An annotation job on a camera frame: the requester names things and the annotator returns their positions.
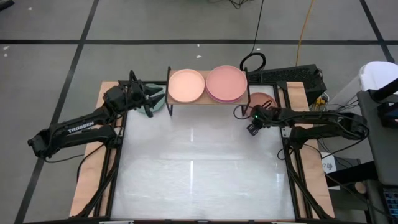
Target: green object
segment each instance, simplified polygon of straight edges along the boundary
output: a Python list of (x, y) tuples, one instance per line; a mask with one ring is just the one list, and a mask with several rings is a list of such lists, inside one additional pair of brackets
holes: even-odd
[[(160, 87), (160, 86), (158, 86), (158, 85), (156, 85), (156, 84), (151, 84), (151, 83), (145, 84), (145, 86), (148, 86), (148, 87)], [(160, 92), (158, 92), (158, 93), (156, 93), (156, 94), (153, 94), (152, 96), (157, 96), (157, 95), (162, 94), (162, 93), (164, 94), (164, 91), (160, 91)], [(165, 98), (163, 97), (163, 98), (162, 98), (153, 108), (151, 108), (150, 110), (151, 110), (153, 113), (155, 113), (155, 112), (157, 112), (158, 110), (162, 109), (162, 107), (163, 107), (164, 104), (165, 104)], [(145, 113), (145, 109), (144, 109), (143, 106), (141, 106), (141, 108), (137, 108), (137, 111), (140, 112), (140, 113), (142, 113), (142, 114)]]

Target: pink plate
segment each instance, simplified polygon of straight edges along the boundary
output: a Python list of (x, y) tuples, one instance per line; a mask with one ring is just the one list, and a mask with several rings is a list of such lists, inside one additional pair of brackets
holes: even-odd
[(233, 103), (243, 96), (248, 81), (238, 68), (223, 65), (213, 69), (206, 79), (206, 90), (210, 96), (222, 103)]
[[(264, 108), (270, 108), (270, 107), (278, 107), (278, 104), (274, 100), (274, 98), (267, 93), (252, 93), (250, 94), (250, 107), (254, 107), (256, 105), (261, 105)], [(251, 108), (248, 108), (246, 111), (247, 115), (251, 115)]]
[(176, 71), (169, 79), (169, 94), (180, 103), (197, 100), (205, 90), (205, 79), (192, 69)]

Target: black metal frame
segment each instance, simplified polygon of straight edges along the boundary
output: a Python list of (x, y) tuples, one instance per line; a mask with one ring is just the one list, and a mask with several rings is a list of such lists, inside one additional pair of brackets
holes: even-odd
[[(157, 84), (157, 85), (166, 85), (168, 81), (147, 81), (147, 82), (143, 82), (143, 83), (153, 83), (153, 84)], [(280, 102), (280, 96), (279, 96), (279, 88), (282, 90), (283, 94), (284, 94), (284, 101), (285, 101), (285, 107), (286, 108), (291, 108), (290, 107), (290, 100), (289, 100), (289, 94), (287, 92), (287, 83), (286, 82), (263, 82), (263, 81), (259, 81), (259, 82), (248, 82), (248, 86), (250, 85), (267, 85), (267, 86), (272, 86), (274, 89), (274, 95), (275, 95), (275, 101), (277, 102), (278, 106), (281, 106), (281, 102)], [(124, 129), (124, 127), (126, 126), (126, 121), (127, 121), (127, 113), (123, 116), (123, 120), (122, 120), (122, 128)], [(284, 155), (286, 158), (286, 165), (291, 162), (291, 158), (289, 155), (289, 145), (287, 144), (287, 138), (283, 138), (282, 135), (282, 129), (280, 129), (280, 136), (282, 138), (282, 143), (283, 143), (283, 148), (284, 148)], [(116, 166), (119, 167), (119, 163), (120, 163), (120, 159), (121, 159), (121, 149), (123, 146), (123, 140), (124, 140), (124, 135), (121, 136), (121, 140), (122, 140), (122, 144), (120, 145), (119, 149), (110, 149), (109, 152), (106, 152), (106, 157), (105, 159), (107, 159), (108, 161), (104, 161), (104, 165), (101, 171), (101, 180), (100, 183), (102, 183), (104, 181), (104, 177), (107, 173), (108, 173), (108, 166), (109, 166), (109, 158), (111, 155), (111, 150), (117, 150), (116, 154), (115, 154), (115, 158), (114, 158), (114, 163), (116, 163)], [(300, 155), (300, 151), (294, 151), (295, 153), (295, 161), (296, 161), (296, 166), (297, 166), (297, 170), (300, 176), (301, 181), (306, 185), (305, 183), (305, 175), (304, 175), (304, 171), (303, 171), (303, 164), (302, 164), (302, 160), (301, 160), (301, 155)], [(115, 191), (115, 186), (116, 186), (116, 180), (117, 180), (117, 176), (118, 174), (116, 173), (115, 176), (113, 177), (111, 183), (110, 183), (110, 190), (109, 190), (109, 197), (108, 197), (108, 202), (107, 202), (107, 207), (106, 207), (106, 213), (105, 216), (99, 217), (99, 213), (100, 213), (100, 205), (96, 205), (95, 207), (95, 212), (94, 212), (94, 216), (93, 217), (87, 217), (87, 218), (69, 218), (69, 219), (65, 219), (65, 220), (53, 220), (53, 221), (44, 221), (44, 222), (34, 222), (35, 224), (55, 224), (55, 223), (67, 223), (67, 224), (75, 224), (75, 223), (84, 223), (84, 224), (91, 224), (91, 223), (99, 223), (100, 221), (111, 221), (110, 219), (110, 215), (111, 215), (111, 211), (112, 211), (112, 205), (113, 205), (113, 199), (114, 199), (114, 191)], [(314, 223), (314, 224), (318, 224), (318, 223), (338, 223), (338, 224), (349, 224), (349, 223), (353, 223), (353, 222), (341, 222), (338, 220), (318, 220), (318, 219), (313, 219), (312, 218), (312, 209), (310, 207), (309, 202), (306, 200), (305, 197), (303, 197), (304, 200), (304, 205), (305, 205), (305, 211), (306, 211), (306, 218), (302, 218), (300, 215), (300, 210), (299, 210), (299, 200), (297, 197), (297, 191), (296, 191), (296, 187), (295, 187), (295, 182), (293, 181), (293, 178), (291, 178), (291, 176), (288, 177), (289, 179), (289, 187), (290, 187), (290, 193), (292, 196), (292, 203), (293, 203), (293, 210), (294, 210), (294, 214), (295, 214), (295, 221), (294, 222), (301, 222), (301, 223)], [(152, 223), (159, 223), (159, 224), (163, 224), (163, 223), (199, 223), (199, 222), (206, 222), (206, 223), (222, 223), (222, 224), (226, 224), (226, 223), (234, 223), (234, 224), (238, 224), (238, 223), (272, 223), (272, 222), (258, 222), (258, 221), (254, 221), (254, 220), (248, 220), (248, 221), (195, 221), (195, 220), (190, 220), (190, 221), (180, 221), (180, 220), (135, 220), (134, 223), (148, 223), (148, 224), (152, 224)]]

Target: white table surface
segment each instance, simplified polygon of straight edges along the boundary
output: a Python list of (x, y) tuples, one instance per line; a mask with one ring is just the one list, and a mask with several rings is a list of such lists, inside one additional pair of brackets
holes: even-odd
[[(250, 91), (274, 96), (271, 86)], [(233, 108), (130, 111), (111, 218), (293, 220), (279, 128), (251, 136), (250, 120), (235, 119)]]

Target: wire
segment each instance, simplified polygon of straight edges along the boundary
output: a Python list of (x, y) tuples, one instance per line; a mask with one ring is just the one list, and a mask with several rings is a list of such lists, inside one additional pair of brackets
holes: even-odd
[(45, 161), (45, 162), (48, 162), (48, 163), (57, 163), (57, 162), (68, 161), (68, 160), (70, 160), (70, 159), (74, 159), (74, 158), (77, 158), (77, 157), (80, 157), (80, 156), (84, 156), (84, 154), (75, 155), (75, 156), (72, 156), (72, 157), (69, 157), (69, 158), (66, 158), (66, 159), (60, 159), (60, 160), (58, 160), (58, 161), (48, 161), (47, 158), (44, 158), (44, 161)]
[(249, 0), (241, 0), (240, 2), (234, 2), (233, 0), (229, 0), (229, 1), (230, 1), (230, 3), (234, 6), (235, 9), (240, 9), (241, 6), (242, 6), (244, 3), (248, 2)]
[(351, 109), (351, 108), (355, 108), (355, 107), (359, 106), (358, 103), (354, 105), (354, 103), (356, 103), (356, 102), (358, 102), (358, 100), (353, 101), (353, 102), (348, 103), (348, 104), (345, 104), (344, 106), (343, 106), (343, 105), (340, 105), (340, 104), (338, 104), (338, 103), (329, 104), (329, 103), (327, 102), (327, 103), (325, 104), (325, 107), (323, 108), (323, 110), (325, 111), (325, 110), (327, 109), (328, 106), (339, 106), (339, 108), (335, 109), (335, 111), (340, 112), (340, 111), (343, 111), (343, 110), (345, 110), (345, 109)]
[(340, 187), (344, 188), (345, 190), (347, 190), (350, 194), (352, 194), (354, 197), (356, 197), (358, 200), (362, 201), (363, 203), (365, 203), (366, 205), (368, 205), (369, 207), (372, 207), (373, 209), (375, 209), (375, 211), (379, 212), (380, 214), (386, 216), (387, 218), (390, 218), (392, 220), (398, 220), (397, 218), (394, 218), (393, 216), (391, 216), (390, 214), (383, 212), (382, 210), (376, 208), (374, 205), (370, 204), (369, 202), (367, 202), (366, 200), (364, 200), (363, 198), (360, 198), (359, 196), (356, 195), (356, 193), (354, 193), (351, 189), (349, 189), (348, 187), (344, 186), (343, 184), (339, 183), (337, 180), (335, 180), (334, 178), (332, 178), (329, 174), (325, 173), (325, 176), (327, 176), (331, 181), (333, 181), (334, 183), (338, 184)]
[(238, 106), (235, 106), (233, 114), (234, 114), (234, 117), (235, 117), (236, 119), (248, 119), (248, 118), (251, 117), (250, 115), (247, 116), (247, 117), (245, 117), (245, 118), (239, 118), (239, 117), (236, 116), (236, 114), (235, 114), (236, 109), (238, 109), (239, 107), (242, 107), (242, 108), (243, 108), (243, 106), (245, 106), (245, 105), (238, 105)]
[(323, 111), (325, 111), (326, 110), (326, 106), (328, 105), (328, 103), (330, 101), (330, 97), (329, 97), (329, 95), (326, 92), (323, 92), (322, 95), (325, 95), (328, 98), (327, 101), (326, 101), (325, 107), (323, 108)]
[[(321, 140), (322, 140), (322, 142), (320, 142), (320, 141), (318, 140), (318, 143), (324, 148), (324, 150), (325, 150), (326, 152), (331, 153), (331, 151), (330, 151), (330, 150), (328, 149), (328, 147), (326, 146), (326, 144), (325, 144), (323, 138), (321, 138)], [(340, 162), (340, 160), (345, 161), (346, 163), (348, 163), (348, 164), (350, 165), (350, 167), (353, 167), (353, 165), (352, 165), (348, 160), (343, 159), (343, 158), (339, 158), (339, 157), (335, 157), (335, 158), (336, 158), (337, 163), (339, 163), (339, 164), (342, 165), (343, 167), (349, 168), (348, 166), (342, 164), (342, 163)]]
[(239, 64), (239, 68), (241, 69), (241, 71), (244, 70), (244, 67), (243, 67), (244, 62), (245, 62), (247, 59), (249, 59), (250, 57), (255, 56), (255, 55), (260, 56), (260, 57), (262, 58), (262, 64), (260, 65), (259, 68), (257, 68), (256, 70), (254, 70), (254, 71), (252, 71), (252, 72), (255, 72), (255, 71), (262, 71), (262, 70), (266, 67), (266, 63), (267, 63), (266, 56), (265, 56), (263, 53), (260, 53), (260, 52), (253, 53), (254, 47), (256, 46), (257, 35), (258, 35), (258, 32), (259, 32), (259, 26), (260, 26), (260, 21), (261, 21), (261, 13), (262, 13), (262, 5), (263, 5), (263, 4), (264, 4), (264, 0), (261, 1), (260, 15), (259, 15), (259, 20), (258, 20), (258, 22), (257, 22), (256, 36), (254, 36), (253, 48), (251, 49), (251, 51), (250, 51), (250, 53), (248, 54), (248, 56), (244, 57), (244, 58), (242, 59), (241, 63)]
[(278, 151), (278, 154), (276, 155), (276, 157), (278, 157), (278, 159), (280, 159), (280, 160), (285, 160), (285, 158), (281, 158), (281, 157), (279, 156), (280, 152), (282, 152), (283, 150), (284, 150), (284, 149), (279, 150), (279, 151)]
[(83, 165), (83, 163), (86, 161), (87, 158), (89, 158), (92, 154), (94, 154), (96, 151), (98, 151), (99, 149), (101, 149), (103, 146), (104, 146), (104, 144), (102, 143), (100, 146), (98, 146), (96, 149), (94, 149), (94, 151), (92, 151), (91, 153), (89, 153), (86, 157), (84, 157), (84, 158), (80, 161), (79, 166), (77, 167), (76, 182), (78, 182), (78, 180), (79, 180), (81, 165)]
[(224, 1), (224, 0), (217, 0), (217, 1), (210, 1), (210, 0), (207, 0), (207, 3), (219, 3), (219, 2), (221, 2), (221, 1)]
[(298, 47), (297, 47), (296, 66), (299, 63), (301, 41), (303, 39), (304, 30), (305, 30), (305, 27), (307, 26), (307, 22), (308, 22), (308, 19), (310, 17), (312, 5), (313, 5), (314, 2), (315, 2), (315, 0), (311, 0), (310, 8), (308, 9), (307, 16), (305, 17), (305, 22), (304, 22), (304, 25), (303, 25), (303, 29), (301, 30), (300, 40), (298, 41)]
[(337, 150), (337, 151), (334, 151), (334, 152), (332, 152), (331, 154), (329, 154), (329, 155), (327, 155), (327, 156), (322, 157), (322, 159), (324, 159), (324, 158), (326, 158), (326, 157), (328, 157), (328, 156), (334, 155), (334, 154), (336, 154), (337, 152), (341, 152), (341, 151), (344, 151), (344, 150), (346, 150), (346, 149), (349, 149), (349, 148), (351, 148), (351, 147), (353, 147), (353, 146), (356, 146), (357, 144), (359, 144), (359, 143), (361, 143), (363, 140), (365, 140), (365, 139), (368, 137), (368, 135), (366, 135), (365, 138), (363, 138), (363, 139), (357, 141), (357, 142), (354, 143), (354, 144), (351, 144), (351, 145), (349, 145), (349, 146), (347, 146), (347, 147), (344, 147), (344, 148), (342, 148), (342, 149), (339, 149), (339, 150)]

